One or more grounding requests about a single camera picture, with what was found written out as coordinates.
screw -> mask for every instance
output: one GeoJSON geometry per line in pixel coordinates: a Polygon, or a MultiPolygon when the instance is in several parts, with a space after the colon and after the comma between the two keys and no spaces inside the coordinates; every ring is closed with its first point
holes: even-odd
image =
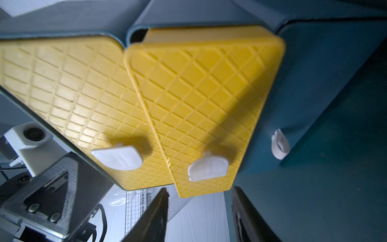
{"type": "Polygon", "coordinates": [[[36,212],[39,208],[40,208],[40,204],[39,204],[39,203],[34,203],[34,204],[32,204],[32,205],[28,208],[28,211],[29,211],[30,213],[34,213],[34,212],[36,212]]]}
{"type": "Polygon", "coordinates": [[[54,213],[53,215],[51,215],[50,221],[54,223],[60,219],[60,216],[61,216],[60,213],[54,213]]]}

white plastic clip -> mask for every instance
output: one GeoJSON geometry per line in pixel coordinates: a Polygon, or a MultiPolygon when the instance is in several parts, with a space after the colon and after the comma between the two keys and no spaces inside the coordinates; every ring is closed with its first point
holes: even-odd
{"type": "Polygon", "coordinates": [[[142,166],[143,159],[134,146],[116,144],[112,148],[94,149],[91,154],[105,166],[121,171],[130,171],[142,166]]]}
{"type": "Polygon", "coordinates": [[[283,160],[290,152],[289,142],[280,129],[271,137],[271,151],[279,160],[283,160]]]}
{"type": "Polygon", "coordinates": [[[195,160],[188,167],[191,182],[223,177],[227,174],[228,160],[223,156],[212,155],[210,151],[203,152],[203,157],[195,160]]]}

black cable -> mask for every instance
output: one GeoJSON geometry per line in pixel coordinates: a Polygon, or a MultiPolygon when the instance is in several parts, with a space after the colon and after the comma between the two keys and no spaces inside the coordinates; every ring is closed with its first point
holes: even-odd
{"type": "Polygon", "coordinates": [[[101,210],[102,224],[103,224],[102,234],[99,239],[99,242],[103,242],[103,240],[105,239],[106,231],[108,230],[108,222],[106,221],[105,209],[103,209],[102,204],[98,204],[97,208],[101,210]]]}
{"type": "Polygon", "coordinates": [[[97,239],[97,231],[93,229],[93,242],[96,242],[97,239]]]}
{"type": "Polygon", "coordinates": [[[10,167],[10,168],[0,168],[0,171],[21,170],[21,169],[27,169],[27,167],[19,166],[19,167],[10,167]]]}
{"type": "Polygon", "coordinates": [[[5,172],[3,172],[3,170],[1,170],[1,165],[0,165],[0,172],[1,172],[1,174],[3,175],[4,179],[8,181],[9,178],[8,178],[8,176],[5,174],[5,172]]]}

diamond grid pattern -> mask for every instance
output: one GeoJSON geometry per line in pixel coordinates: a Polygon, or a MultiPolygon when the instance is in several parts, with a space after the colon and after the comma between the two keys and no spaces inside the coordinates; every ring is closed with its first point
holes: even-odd
{"type": "Polygon", "coordinates": [[[4,42],[1,85],[112,175],[125,189],[173,183],[163,153],[122,62],[105,37],[4,42]],[[90,151],[135,145],[134,171],[102,165],[90,151]]]}
{"type": "Polygon", "coordinates": [[[274,35],[272,39],[217,45],[145,43],[126,51],[128,73],[180,197],[231,188],[284,54],[283,43],[274,35]],[[206,150],[229,158],[228,173],[190,182],[187,169],[206,150]]]}

yellow bin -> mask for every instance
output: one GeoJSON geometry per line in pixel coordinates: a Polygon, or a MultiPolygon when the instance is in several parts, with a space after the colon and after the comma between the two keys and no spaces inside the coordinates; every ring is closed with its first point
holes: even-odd
{"type": "Polygon", "coordinates": [[[106,170],[123,188],[173,183],[163,152],[112,38],[0,42],[0,84],[106,170]],[[144,163],[133,171],[102,165],[93,149],[134,145],[144,163]]]}
{"type": "Polygon", "coordinates": [[[124,63],[180,197],[229,190],[285,51],[260,26],[150,29],[124,63]],[[223,177],[190,182],[210,151],[223,177]]]}

